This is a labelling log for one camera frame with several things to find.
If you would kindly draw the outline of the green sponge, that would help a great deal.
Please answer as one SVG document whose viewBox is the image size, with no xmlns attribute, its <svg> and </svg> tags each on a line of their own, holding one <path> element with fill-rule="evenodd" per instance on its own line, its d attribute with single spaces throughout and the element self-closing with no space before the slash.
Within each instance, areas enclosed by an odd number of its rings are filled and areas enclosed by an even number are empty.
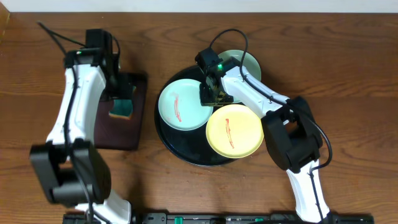
<svg viewBox="0 0 398 224">
<path fill-rule="evenodd" d="M 133 104 L 131 100 L 113 100 L 113 107 L 109 111 L 112 118 L 131 119 Z"/>
</svg>

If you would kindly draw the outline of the light blue plate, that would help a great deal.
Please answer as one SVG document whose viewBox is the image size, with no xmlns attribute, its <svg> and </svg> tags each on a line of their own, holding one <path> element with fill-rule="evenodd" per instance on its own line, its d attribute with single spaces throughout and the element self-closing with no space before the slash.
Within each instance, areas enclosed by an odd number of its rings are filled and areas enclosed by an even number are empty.
<svg viewBox="0 0 398 224">
<path fill-rule="evenodd" d="M 200 84 L 197 80 L 184 78 L 168 84 L 162 90 L 158 111 L 168 126 L 180 131 L 191 131 L 209 120 L 213 107 L 201 105 Z"/>
</svg>

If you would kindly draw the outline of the yellow plate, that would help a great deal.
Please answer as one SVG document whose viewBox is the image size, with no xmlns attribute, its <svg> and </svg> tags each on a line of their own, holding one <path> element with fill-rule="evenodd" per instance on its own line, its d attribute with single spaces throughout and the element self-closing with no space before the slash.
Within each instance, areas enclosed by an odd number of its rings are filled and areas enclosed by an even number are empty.
<svg viewBox="0 0 398 224">
<path fill-rule="evenodd" d="M 219 155 L 239 159 L 254 153 L 264 140 L 260 118 L 244 105 L 216 110 L 206 124 L 206 139 Z"/>
</svg>

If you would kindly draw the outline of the pale green plate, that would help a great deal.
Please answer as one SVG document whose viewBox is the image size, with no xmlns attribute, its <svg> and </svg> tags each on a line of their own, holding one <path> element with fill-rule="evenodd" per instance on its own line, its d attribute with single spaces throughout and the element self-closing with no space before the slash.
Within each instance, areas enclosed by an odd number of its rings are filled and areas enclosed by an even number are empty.
<svg viewBox="0 0 398 224">
<path fill-rule="evenodd" d="M 234 68 L 231 69 L 231 71 L 227 71 L 226 74 L 240 74 L 239 72 L 239 65 L 241 58 L 243 56 L 243 51 L 242 50 L 227 50 L 224 51 L 220 54 L 218 54 L 219 58 L 223 59 L 223 61 L 229 60 L 231 57 L 234 57 L 235 59 L 239 60 L 238 65 Z M 261 81 L 261 67 L 257 60 L 250 54 L 246 53 L 243 66 L 245 67 L 246 71 L 249 72 L 255 79 Z M 237 97 L 232 97 L 230 95 L 227 95 L 226 92 L 220 91 L 219 97 L 223 97 L 223 100 L 227 103 L 240 103 L 241 101 Z"/>
</svg>

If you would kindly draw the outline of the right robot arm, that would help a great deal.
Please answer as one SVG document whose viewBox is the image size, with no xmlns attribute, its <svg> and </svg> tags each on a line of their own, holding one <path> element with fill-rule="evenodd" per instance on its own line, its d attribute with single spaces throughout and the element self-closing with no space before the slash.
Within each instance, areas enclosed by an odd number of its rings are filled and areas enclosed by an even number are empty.
<svg viewBox="0 0 398 224">
<path fill-rule="evenodd" d="M 326 145 L 329 156 L 333 152 L 308 103 L 302 97 L 290 99 L 271 90 L 238 59 L 198 55 L 195 61 L 206 77 L 201 104 L 227 109 L 230 99 L 237 98 L 257 115 L 271 159 L 289 177 L 297 215 L 305 222 L 325 222 L 330 209 L 323 197 L 319 170 L 330 161 L 320 162 L 320 148 Z"/>
</svg>

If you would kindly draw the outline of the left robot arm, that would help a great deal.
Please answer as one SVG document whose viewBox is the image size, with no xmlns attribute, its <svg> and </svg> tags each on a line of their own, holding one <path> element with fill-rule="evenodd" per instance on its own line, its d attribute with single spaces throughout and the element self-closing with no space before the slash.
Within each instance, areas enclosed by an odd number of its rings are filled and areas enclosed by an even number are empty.
<svg viewBox="0 0 398 224">
<path fill-rule="evenodd" d="M 94 144 L 96 114 L 115 54 L 100 48 L 65 56 L 65 91 L 47 140 L 29 159 L 50 203 L 84 212 L 86 223 L 132 223 L 132 205 L 111 188 L 110 169 Z"/>
</svg>

